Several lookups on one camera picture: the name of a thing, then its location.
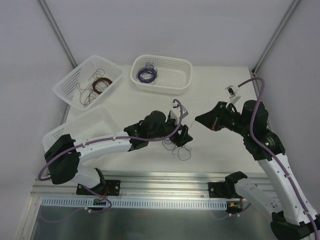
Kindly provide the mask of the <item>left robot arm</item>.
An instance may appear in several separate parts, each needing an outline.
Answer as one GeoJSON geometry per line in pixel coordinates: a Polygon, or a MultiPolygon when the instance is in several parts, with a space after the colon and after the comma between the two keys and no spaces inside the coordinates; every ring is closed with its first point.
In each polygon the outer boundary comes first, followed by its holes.
{"type": "Polygon", "coordinates": [[[103,138],[82,142],[64,134],[44,155],[49,180],[54,185],[74,182],[79,195],[105,196],[111,190],[109,181],[105,180],[100,169],[85,166],[85,161],[139,150],[147,147],[149,142],[170,140],[177,147],[183,147],[193,140],[188,130],[179,118],[155,110],[143,120],[103,138]]]}

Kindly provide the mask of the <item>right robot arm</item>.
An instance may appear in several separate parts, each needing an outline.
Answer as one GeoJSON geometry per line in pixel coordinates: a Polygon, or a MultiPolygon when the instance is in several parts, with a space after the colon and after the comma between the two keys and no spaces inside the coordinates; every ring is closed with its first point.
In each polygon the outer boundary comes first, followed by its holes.
{"type": "Polygon", "coordinates": [[[243,197],[270,222],[278,240],[318,240],[320,215],[311,206],[292,172],[280,138],[267,127],[269,113],[257,100],[244,103],[242,112],[220,101],[195,121],[211,131],[228,129],[242,136],[246,150],[267,175],[278,200],[268,197],[241,171],[223,182],[209,183],[209,194],[219,198],[243,197]]]}

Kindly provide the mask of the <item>white basket near left arm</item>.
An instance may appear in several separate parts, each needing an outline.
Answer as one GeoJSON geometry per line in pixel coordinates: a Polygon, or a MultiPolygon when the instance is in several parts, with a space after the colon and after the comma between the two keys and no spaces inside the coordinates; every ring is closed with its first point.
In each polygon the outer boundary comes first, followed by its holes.
{"type": "MultiPolygon", "coordinates": [[[[51,130],[42,138],[42,145],[47,152],[63,135],[69,134],[73,140],[86,143],[96,139],[121,136],[123,133],[116,118],[105,107],[99,105],[78,116],[71,114],[66,123],[51,130]]],[[[130,142],[127,139],[118,139],[93,143],[77,151],[84,154],[80,157],[80,163],[89,167],[103,160],[105,156],[124,153],[129,148],[130,142]]]]}

